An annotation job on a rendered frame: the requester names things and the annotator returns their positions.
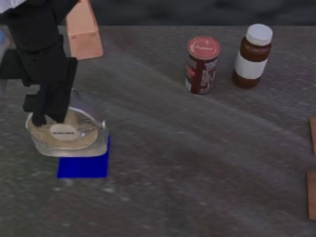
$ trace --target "black background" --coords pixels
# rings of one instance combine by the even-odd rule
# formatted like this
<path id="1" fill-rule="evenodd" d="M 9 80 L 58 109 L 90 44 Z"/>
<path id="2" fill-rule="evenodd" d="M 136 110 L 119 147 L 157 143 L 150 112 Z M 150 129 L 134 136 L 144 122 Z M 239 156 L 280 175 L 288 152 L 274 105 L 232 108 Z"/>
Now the black background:
<path id="1" fill-rule="evenodd" d="M 91 0 L 99 25 L 315 25 L 316 0 Z"/>

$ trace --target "brown block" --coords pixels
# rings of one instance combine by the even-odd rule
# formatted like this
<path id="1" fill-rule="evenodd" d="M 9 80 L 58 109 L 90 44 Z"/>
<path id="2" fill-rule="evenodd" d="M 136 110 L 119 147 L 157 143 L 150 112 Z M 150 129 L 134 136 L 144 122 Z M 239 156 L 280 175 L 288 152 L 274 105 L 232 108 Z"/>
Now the brown block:
<path id="1" fill-rule="evenodd" d="M 72 57 L 78 60 L 103 55 L 99 28 L 90 0 L 80 0 L 66 17 Z"/>
<path id="2" fill-rule="evenodd" d="M 316 171 L 307 172 L 309 218 L 316 220 Z"/>
<path id="3" fill-rule="evenodd" d="M 316 155 L 316 116 L 310 118 L 314 155 Z"/>

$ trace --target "white robot part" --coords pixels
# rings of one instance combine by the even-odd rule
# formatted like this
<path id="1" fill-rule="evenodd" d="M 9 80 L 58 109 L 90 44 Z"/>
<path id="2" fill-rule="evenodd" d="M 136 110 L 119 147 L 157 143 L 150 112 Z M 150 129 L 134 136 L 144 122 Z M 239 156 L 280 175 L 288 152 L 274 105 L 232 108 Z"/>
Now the white robot part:
<path id="1" fill-rule="evenodd" d="M 25 1 L 26 0 L 0 0 L 0 14 L 4 13 L 5 11 L 11 8 L 16 8 Z"/>

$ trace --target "dark table surface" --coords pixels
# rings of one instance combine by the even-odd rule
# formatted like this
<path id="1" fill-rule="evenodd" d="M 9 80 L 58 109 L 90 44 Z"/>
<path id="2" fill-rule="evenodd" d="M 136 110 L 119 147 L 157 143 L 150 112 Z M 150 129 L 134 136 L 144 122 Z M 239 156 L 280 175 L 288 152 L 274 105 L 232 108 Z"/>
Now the dark table surface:
<path id="1" fill-rule="evenodd" d="M 100 27 L 105 55 L 81 61 L 75 84 L 111 130 L 107 179 L 56 179 L 58 159 L 40 155 L 24 128 L 30 90 L 11 81 L 0 236 L 316 236 L 305 182 L 316 169 L 316 28 L 273 30 L 262 81 L 244 90 L 231 73 L 246 27 Z M 204 96 L 183 82 L 186 43 L 198 35 L 223 48 Z"/>

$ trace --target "white lid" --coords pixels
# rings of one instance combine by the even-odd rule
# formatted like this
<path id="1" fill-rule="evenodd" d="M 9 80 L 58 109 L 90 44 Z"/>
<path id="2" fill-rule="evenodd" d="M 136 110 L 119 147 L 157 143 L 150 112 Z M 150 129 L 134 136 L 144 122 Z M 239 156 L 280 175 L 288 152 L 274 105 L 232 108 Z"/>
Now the white lid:
<path id="1" fill-rule="evenodd" d="M 271 43 L 273 31 L 270 27 L 263 24 L 249 26 L 246 39 L 254 45 L 265 46 Z"/>

